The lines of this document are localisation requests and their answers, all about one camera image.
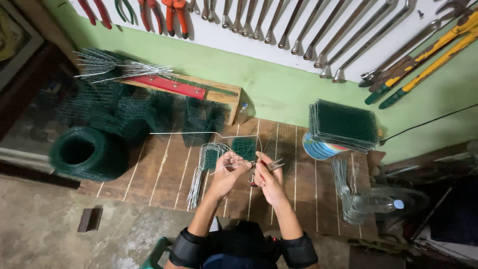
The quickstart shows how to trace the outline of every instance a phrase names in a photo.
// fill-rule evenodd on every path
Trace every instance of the blue bottle cap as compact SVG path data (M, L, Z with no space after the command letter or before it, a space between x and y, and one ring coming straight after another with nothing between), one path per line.
M404 208L404 205L403 205L403 201L402 201L402 200L395 200L395 201L393 201L393 205L394 205L395 208L397 208L397 209L403 209L403 208Z

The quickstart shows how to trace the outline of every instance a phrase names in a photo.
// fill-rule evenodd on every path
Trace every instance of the concrete floor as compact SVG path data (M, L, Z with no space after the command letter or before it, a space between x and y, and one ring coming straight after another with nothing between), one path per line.
M101 206L98 231L77 233L84 208ZM0 176L0 268L136 269L161 236L174 238L193 213L76 194ZM232 220L220 219L222 226ZM268 235L280 237L275 232ZM321 268L346 269L349 246L315 235ZM283 259L279 268L287 268Z

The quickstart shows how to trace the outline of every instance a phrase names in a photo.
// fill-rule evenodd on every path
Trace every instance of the plastic bottle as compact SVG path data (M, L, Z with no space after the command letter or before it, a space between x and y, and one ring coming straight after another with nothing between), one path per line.
M238 116L236 117L236 123L237 124L244 124L246 122L246 119L247 119L247 103L246 102L242 102L241 104L241 110L239 111L238 113Z
M390 213L403 207L402 200L394 200L388 196L354 196L352 201L352 208L366 213Z

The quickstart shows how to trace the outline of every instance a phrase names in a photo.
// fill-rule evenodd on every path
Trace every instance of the green wall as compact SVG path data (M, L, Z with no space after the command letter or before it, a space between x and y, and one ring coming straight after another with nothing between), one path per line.
M369 92L358 88L355 82L333 84L330 79L319 78L318 74L184 42L176 37L126 27L120 30L114 26L108 30L100 23L91 25L69 4L60 5L63 0L43 2L77 47L121 51L146 62L183 68L190 76L242 86L253 102L255 116L267 120L307 127L308 105L322 98L374 111L385 135L390 136L478 102L478 42L451 59L395 105L379 110L377 103L371 106L364 103ZM437 32L416 51L451 26L452 23ZM217 30L224 31L219 25ZM401 85L423 68L409 75ZM478 136L477 119L478 107L474 107L408 131L378 146L377 150L387 152L384 162L391 163L461 143Z

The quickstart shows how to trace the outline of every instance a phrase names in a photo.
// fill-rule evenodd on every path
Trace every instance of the person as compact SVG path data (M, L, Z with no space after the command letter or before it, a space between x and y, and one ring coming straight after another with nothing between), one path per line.
M174 242L164 269L277 269L280 255L290 268L319 268L312 241L302 230L285 193L282 169L269 172L261 160L266 164L272 160L261 152L256 155L254 181L277 215L282 239L264 237L257 223L245 221L233 230L209 232L219 204L228 197L239 177L253 166L228 151L217 160L211 186L191 224Z

